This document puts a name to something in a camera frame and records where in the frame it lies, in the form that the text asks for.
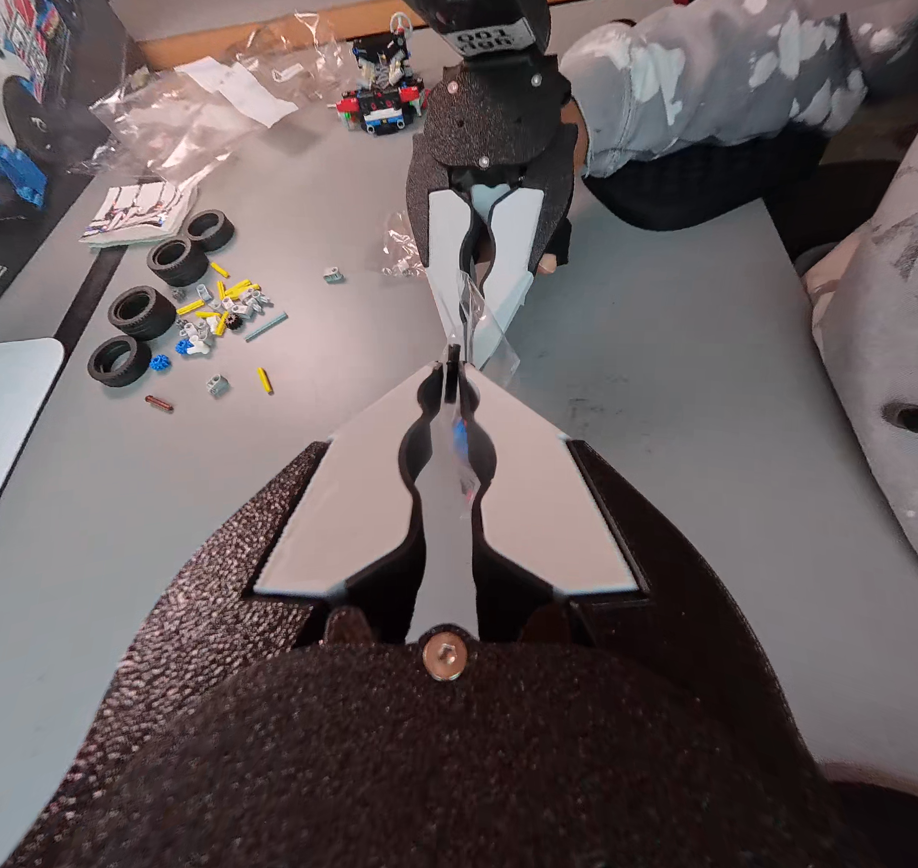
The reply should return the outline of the grey desk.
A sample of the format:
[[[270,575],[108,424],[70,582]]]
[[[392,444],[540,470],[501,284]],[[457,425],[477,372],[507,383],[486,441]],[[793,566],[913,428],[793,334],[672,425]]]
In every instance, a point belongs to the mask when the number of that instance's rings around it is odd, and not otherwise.
[[[307,444],[439,356],[427,285],[372,266],[409,159],[409,136],[369,140],[328,113],[251,141],[199,199],[236,224],[224,266],[288,320],[123,390],[93,381],[87,359],[112,333],[115,295],[156,281],[142,248],[116,266],[2,494],[4,850],[197,548]],[[818,759],[916,788],[916,561],[825,378],[768,212],[653,234],[579,189],[573,223],[569,265],[534,283],[511,325],[514,391],[711,564]],[[327,266],[346,282],[325,283]]]

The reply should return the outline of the crumpled clear plastic bag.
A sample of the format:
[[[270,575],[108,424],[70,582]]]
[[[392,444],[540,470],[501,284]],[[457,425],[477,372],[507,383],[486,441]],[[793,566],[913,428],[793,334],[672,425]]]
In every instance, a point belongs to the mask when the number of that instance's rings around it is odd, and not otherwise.
[[[344,45],[319,13],[294,13],[257,25],[216,57],[208,57],[228,66],[239,62],[275,97],[294,103],[297,112],[287,117],[335,102],[350,74]],[[205,91],[175,67],[134,71],[90,107],[109,139],[75,165],[76,172],[118,172],[191,184],[246,140],[272,128],[245,117],[223,96]]]

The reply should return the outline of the pile of grey yellow bricks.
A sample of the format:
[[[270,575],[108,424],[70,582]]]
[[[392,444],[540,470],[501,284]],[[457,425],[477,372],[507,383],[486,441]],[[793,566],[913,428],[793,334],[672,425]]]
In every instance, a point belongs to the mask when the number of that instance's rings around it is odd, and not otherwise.
[[[214,262],[199,282],[173,288],[171,296],[177,305],[177,341],[189,337],[194,343],[187,357],[209,355],[233,336],[244,339],[276,313],[273,300],[260,284]]]

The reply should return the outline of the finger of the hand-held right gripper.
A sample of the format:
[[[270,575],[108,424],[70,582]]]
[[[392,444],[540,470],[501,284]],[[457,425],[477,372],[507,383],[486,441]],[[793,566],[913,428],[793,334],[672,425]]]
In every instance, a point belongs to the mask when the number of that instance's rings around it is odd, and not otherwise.
[[[428,282],[446,339],[460,344],[465,360],[475,357],[477,317],[472,281],[476,216],[453,190],[429,195]]]
[[[472,205],[487,220],[494,244],[479,291],[504,333],[534,281],[530,259],[545,194],[539,189],[473,189]]]

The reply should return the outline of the white paper slip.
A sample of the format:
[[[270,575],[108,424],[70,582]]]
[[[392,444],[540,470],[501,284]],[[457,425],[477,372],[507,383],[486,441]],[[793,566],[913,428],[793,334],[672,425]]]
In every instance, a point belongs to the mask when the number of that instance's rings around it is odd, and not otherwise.
[[[275,97],[239,62],[228,66],[211,57],[179,65],[175,71],[191,78],[205,91],[223,96],[245,117],[270,128],[298,107]]]

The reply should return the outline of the small clear plastic bag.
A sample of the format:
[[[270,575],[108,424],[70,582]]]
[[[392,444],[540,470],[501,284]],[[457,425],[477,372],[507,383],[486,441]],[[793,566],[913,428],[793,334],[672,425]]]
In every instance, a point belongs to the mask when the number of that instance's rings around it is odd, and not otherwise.
[[[381,273],[389,278],[425,278],[425,268],[412,233],[407,213],[392,212],[384,223]]]

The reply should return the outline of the black toy set box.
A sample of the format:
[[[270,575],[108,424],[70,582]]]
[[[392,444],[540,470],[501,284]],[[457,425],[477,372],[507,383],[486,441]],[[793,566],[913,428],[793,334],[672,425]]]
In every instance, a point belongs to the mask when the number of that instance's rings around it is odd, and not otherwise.
[[[109,0],[1,0],[1,292],[79,199],[108,139],[90,107],[137,47]]]

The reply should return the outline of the person's right forearm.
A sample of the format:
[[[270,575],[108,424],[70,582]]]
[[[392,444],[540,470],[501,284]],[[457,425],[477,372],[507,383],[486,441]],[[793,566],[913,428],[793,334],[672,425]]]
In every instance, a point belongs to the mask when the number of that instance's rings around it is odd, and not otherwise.
[[[916,91],[916,0],[696,0],[603,25],[565,54],[576,175],[786,128],[832,139],[870,97]]]

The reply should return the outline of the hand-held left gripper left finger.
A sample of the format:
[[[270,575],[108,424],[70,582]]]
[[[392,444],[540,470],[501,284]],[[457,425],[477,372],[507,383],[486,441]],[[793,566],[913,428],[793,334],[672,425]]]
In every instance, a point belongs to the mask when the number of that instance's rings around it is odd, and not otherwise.
[[[425,365],[324,444],[254,580],[260,598],[360,609],[404,641],[426,564],[419,473],[442,406],[442,364]]]

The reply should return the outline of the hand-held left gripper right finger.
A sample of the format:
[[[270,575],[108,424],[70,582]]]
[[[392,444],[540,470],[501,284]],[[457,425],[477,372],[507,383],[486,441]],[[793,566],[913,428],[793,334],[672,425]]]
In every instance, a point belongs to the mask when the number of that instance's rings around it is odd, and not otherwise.
[[[473,501],[472,569],[482,641],[515,641],[554,602],[637,601],[639,575],[572,438],[472,365],[463,366]]]

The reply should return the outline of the white tray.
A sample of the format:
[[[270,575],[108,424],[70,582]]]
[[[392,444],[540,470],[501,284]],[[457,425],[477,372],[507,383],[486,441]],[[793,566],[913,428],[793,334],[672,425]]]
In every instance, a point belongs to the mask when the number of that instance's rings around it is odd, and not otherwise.
[[[1,344],[1,486],[4,487],[52,390],[65,349],[53,337]]]

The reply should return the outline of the person's bleached sweatshirt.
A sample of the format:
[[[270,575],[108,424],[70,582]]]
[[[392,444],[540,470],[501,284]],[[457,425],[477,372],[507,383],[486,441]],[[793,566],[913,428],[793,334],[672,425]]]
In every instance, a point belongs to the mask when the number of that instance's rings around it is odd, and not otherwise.
[[[811,334],[866,463],[917,548],[917,155],[803,276]]]

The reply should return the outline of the person's right hand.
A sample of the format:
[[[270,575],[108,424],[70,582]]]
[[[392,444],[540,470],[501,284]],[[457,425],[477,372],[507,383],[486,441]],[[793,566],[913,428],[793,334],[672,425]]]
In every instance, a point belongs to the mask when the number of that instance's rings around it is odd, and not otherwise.
[[[571,180],[569,184],[570,195],[568,195],[569,207],[572,202],[573,189],[576,185],[577,179],[584,174],[584,170],[586,169],[588,154],[590,151],[590,133],[579,104],[573,97],[571,97],[562,107],[560,119],[564,126],[570,127],[570,130],[564,129],[562,134],[566,133],[568,136],[571,136],[571,138],[575,138],[575,144],[570,151]],[[546,248],[545,253],[542,255],[539,261],[537,267],[538,274],[553,274],[557,270],[558,266],[568,263],[569,241],[570,222],[568,220],[568,214],[565,213],[563,221],[559,225],[557,232],[552,237],[552,240],[549,242],[549,246]]]

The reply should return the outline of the toy car model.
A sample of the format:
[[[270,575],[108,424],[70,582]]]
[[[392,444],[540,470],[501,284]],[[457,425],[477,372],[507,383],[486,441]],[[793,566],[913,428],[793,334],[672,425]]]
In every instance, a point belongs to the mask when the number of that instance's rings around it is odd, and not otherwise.
[[[348,130],[381,137],[403,131],[426,114],[429,92],[410,61],[408,42],[413,31],[409,15],[397,11],[387,31],[351,41],[357,83],[336,105]]]

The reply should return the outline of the instruction booklet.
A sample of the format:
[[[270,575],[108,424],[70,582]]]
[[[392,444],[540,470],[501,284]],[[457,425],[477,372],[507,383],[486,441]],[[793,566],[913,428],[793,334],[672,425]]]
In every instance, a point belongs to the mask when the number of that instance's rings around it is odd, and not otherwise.
[[[111,187],[79,241],[100,250],[176,237],[196,199],[196,184],[148,181]]]

